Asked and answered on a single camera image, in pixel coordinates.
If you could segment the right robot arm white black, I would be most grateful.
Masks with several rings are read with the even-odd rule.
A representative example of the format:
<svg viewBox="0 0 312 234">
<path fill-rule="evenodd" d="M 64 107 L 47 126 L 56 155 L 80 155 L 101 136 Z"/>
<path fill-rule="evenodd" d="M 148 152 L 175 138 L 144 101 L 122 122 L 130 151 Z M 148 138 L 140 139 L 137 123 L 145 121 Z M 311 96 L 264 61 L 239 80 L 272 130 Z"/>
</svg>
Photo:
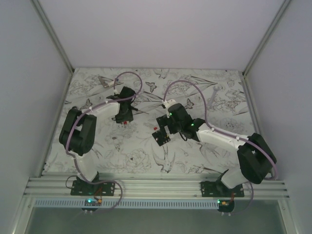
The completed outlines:
<svg viewBox="0 0 312 234">
<path fill-rule="evenodd" d="M 236 186 L 246 182 L 260 184 L 271 170 L 276 170 L 276 157 L 261 135 L 234 134 L 204 119 L 193 119 L 184 106 L 173 99 L 164 101 L 162 107 L 166 114 L 156 119 L 159 130 L 152 134 L 159 146 L 170 141 L 170 135 L 178 133 L 184 141 L 210 143 L 236 154 L 239 165 L 226 169 L 213 182 L 219 196 L 228 197 Z"/>
</svg>

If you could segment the black fuse box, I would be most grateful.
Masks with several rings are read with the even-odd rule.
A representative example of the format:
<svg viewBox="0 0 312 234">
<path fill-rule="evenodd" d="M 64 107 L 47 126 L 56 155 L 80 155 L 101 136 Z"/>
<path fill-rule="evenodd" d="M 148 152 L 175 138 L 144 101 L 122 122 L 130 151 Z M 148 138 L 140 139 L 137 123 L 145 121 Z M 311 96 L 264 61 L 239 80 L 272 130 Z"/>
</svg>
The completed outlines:
<svg viewBox="0 0 312 234">
<path fill-rule="evenodd" d="M 163 146 L 170 141 L 170 137 L 165 131 L 158 130 L 152 133 L 153 138 L 157 142 L 158 146 Z"/>
</svg>

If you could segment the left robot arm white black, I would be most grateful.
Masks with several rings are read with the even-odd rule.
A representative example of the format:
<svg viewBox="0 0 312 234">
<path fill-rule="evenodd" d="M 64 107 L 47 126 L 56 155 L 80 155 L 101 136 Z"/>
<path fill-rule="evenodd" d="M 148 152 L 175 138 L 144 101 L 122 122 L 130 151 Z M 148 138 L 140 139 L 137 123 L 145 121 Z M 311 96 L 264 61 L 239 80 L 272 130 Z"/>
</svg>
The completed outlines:
<svg viewBox="0 0 312 234">
<path fill-rule="evenodd" d="M 99 175 L 89 154 L 96 136 L 97 119 L 112 118 L 117 124 L 125 124 L 134 120 L 132 102 L 136 93 L 129 87 L 123 87 L 119 94 L 109 96 L 104 103 L 89 107 L 85 112 L 72 108 L 69 110 L 59 142 L 66 154 L 74 160 L 78 172 L 77 181 L 82 183 L 82 190 L 89 196 L 99 192 Z"/>
</svg>

